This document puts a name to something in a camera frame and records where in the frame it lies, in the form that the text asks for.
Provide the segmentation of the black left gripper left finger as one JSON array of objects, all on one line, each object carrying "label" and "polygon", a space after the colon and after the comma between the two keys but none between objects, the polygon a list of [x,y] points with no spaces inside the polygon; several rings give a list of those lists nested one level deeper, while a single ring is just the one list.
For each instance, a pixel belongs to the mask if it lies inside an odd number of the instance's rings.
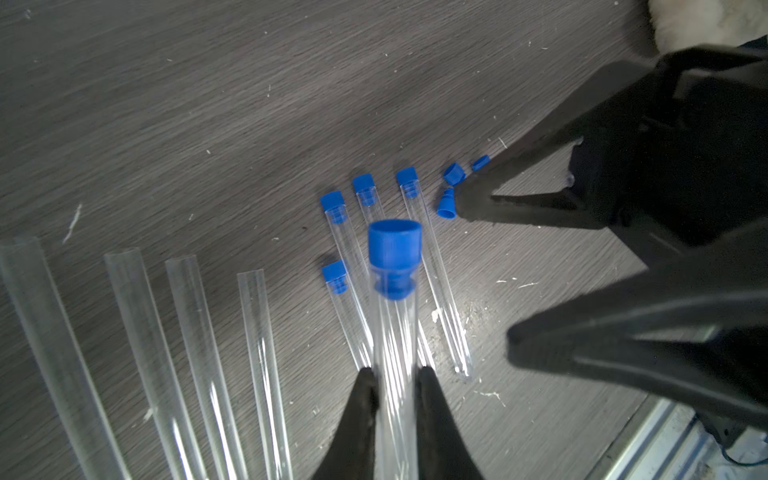
[{"label": "black left gripper left finger", "polygon": [[374,478],[378,407],[377,378],[370,367],[364,367],[356,376],[333,440],[312,479]]}]

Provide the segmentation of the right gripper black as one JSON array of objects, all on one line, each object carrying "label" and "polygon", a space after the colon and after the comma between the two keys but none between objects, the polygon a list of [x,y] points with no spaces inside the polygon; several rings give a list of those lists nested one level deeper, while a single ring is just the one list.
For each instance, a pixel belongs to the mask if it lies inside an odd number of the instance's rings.
[{"label": "right gripper black", "polygon": [[[724,51],[684,50],[657,69],[662,80],[650,95],[650,68],[628,61],[600,68],[457,187],[461,217],[607,226],[647,266],[766,219],[766,37]],[[494,193],[578,139],[572,188]]]}]

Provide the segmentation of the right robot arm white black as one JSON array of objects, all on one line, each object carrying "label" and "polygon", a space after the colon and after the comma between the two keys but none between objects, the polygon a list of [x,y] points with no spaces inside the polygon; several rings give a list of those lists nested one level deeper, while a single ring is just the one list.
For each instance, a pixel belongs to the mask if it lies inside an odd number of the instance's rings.
[{"label": "right robot arm white black", "polygon": [[767,426],[767,51],[606,65],[457,188],[469,221],[611,230],[642,273],[507,332],[511,364]]}]

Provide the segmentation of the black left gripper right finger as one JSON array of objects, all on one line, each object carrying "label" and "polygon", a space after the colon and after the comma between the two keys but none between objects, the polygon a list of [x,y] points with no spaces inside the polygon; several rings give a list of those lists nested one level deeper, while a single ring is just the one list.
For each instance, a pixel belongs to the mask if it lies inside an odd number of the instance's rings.
[{"label": "black left gripper right finger", "polygon": [[483,479],[472,460],[435,371],[416,376],[416,425],[420,479]]}]

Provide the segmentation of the blue stopper removed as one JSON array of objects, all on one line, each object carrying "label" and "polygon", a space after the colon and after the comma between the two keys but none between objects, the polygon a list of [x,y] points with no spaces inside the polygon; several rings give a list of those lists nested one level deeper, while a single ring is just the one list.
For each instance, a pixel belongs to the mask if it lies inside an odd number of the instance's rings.
[{"label": "blue stopper removed", "polygon": [[455,187],[466,179],[466,173],[461,165],[454,162],[444,170],[443,179],[448,185]]},{"label": "blue stopper removed", "polygon": [[455,203],[455,189],[453,187],[446,188],[437,204],[436,213],[443,219],[454,219],[457,216],[456,203]]},{"label": "blue stopper removed", "polygon": [[368,242],[374,290],[390,301],[410,296],[422,257],[421,224],[406,219],[375,221],[368,227]]},{"label": "blue stopper removed", "polygon": [[479,159],[475,160],[471,164],[471,169],[472,169],[473,172],[477,172],[481,168],[486,166],[490,161],[491,161],[491,157],[488,156],[488,155],[484,155],[484,156],[480,157]]}]

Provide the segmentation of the test tube with blue stopper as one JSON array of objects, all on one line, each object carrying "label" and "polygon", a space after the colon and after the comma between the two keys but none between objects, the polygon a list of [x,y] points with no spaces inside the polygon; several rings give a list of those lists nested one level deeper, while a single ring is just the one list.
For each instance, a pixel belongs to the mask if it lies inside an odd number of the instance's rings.
[{"label": "test tube with blue stopper", "polygon": [[247,479],[197,258],[173,258],[165,267],[217,476]]},{"label": "test tube with blue stopper", "polygon": [[266,475],[291,479],[293,468],[263,270],[237,275]]},{"label": "test tube with blue stopper", "polygon": [[367,294],[368,271],[342,193],[332,191],[323,195],[321,205],[352,286],[358,295]]},{"label": "test tube with blue stopper", "polygon": [[469,380],[473,375],[473,364],[466,330],[450,286],[418,175],[413,167],[408,167],[399,170],[396,173],[396,179],[409,217],[422,225],[422,263],[432,291],[453,369],[463,379]]},{"label": "test tube with blue stopper", "polygon": [[374,290],[370,264],[371,309],[374,334],[373,368],[378,382],[376,460],[379,479],[417,479],[416,425],[417,285],[400,301],[390,301]]},{"label": "test tube with blue stopper", "polygon": [[346,267],[338,260],[322,268],[347,345],[357,369],[372,366],[373,339],[365,314],[349,280]]}]

